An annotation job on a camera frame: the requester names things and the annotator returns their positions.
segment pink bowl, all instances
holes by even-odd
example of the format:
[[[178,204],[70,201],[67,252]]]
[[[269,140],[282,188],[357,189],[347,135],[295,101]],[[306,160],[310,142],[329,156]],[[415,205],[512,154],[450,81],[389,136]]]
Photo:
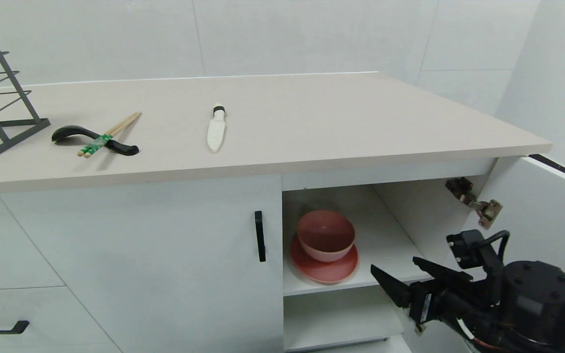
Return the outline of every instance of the pink bowl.
[[[348,254],[355,242],[355,228],[337,212],[316,210],[298,221],[298,240],[309,256],[331,263]]]

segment kitchen cabinet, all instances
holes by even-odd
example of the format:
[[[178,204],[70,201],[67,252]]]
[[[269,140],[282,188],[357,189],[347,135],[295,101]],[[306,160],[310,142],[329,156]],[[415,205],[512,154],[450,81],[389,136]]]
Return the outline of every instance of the kitchen cabinet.
[[[446,235],[471,228],[511,231],[507,259],[565,249],[565,175],[524,157],[550,143],[379,74],[77,83],[33,95],[57,126],[143,111],[124,140],[145,145],[137,156],[76,159],[79,147],[38,140],[0,156],[0,170],[41,156],[0,173],[0,200],[123,353],[423,353],[441,346],[437,336],[411,334],[370,264],[426,279],[411,257],[455,266]],[[53,103],[63,95],[75,104]],[[212,154],[217,101],[231,104]],[[167,118],[170,107],[180,119]],[[456,126],[481,133],[456,138]],[[491,230],[446,188],[460,177],[480,201],[504,205]],[[298,219],[316,208],[356,229],[359,266],[337,284],[307,279],[289,257]]]
[[[2,199],[124,352],[257,353],[283,350],[280,189],[252,176]]]

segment cabinet shelf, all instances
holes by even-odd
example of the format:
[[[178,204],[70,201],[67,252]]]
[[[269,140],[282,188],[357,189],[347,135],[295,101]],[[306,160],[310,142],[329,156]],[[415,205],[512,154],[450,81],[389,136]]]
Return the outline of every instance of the cabinet shelf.
[[[304,352],[400,335],[398,310],[381,287],[284,299],[284,348]]]
[[[337,284],[312,281],[291,259],[289,249],[298,219],[307,210],[316,208],[336,210],[355,227],[359,265],[348,279]],[[422,254],[370,185],[285,192],[283,232],[285,296],[377,285],[370,274],[370,264],[401,281],[428,278],[428,274],[411,261],[411,257],[422,257]]]

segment white countertop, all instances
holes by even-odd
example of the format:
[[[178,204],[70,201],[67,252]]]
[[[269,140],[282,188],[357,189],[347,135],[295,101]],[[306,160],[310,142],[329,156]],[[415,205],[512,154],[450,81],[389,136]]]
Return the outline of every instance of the white countertop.
[[[551,148],[536,135],[377,73],[29,88],[35,109],[51,126],[0,155],[0,192],[453,161]],[[221,150],[213,154],[206,130],[217,102],[226,108],[227,127]],[[16,103],[0,119],[24,109]],[[103,133],[137,110],[143,116],[116,137],[138,145],[135,156],[102,149],[84,159],[76,156],[83,146],[51,142],[58,127]]]

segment knife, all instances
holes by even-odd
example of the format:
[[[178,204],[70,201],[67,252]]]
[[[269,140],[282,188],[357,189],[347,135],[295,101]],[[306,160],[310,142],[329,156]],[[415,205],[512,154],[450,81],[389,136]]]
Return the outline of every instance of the knife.
[[[224,130],[226,130],[225,116],[226,110],[224,107],[219,103],[216,104],[213,108],[213,120],[208,125],[208,135],[206,136],[208,147],[213,153],[217,153],[219,148],[222,147],[222,142],[224,142]]]

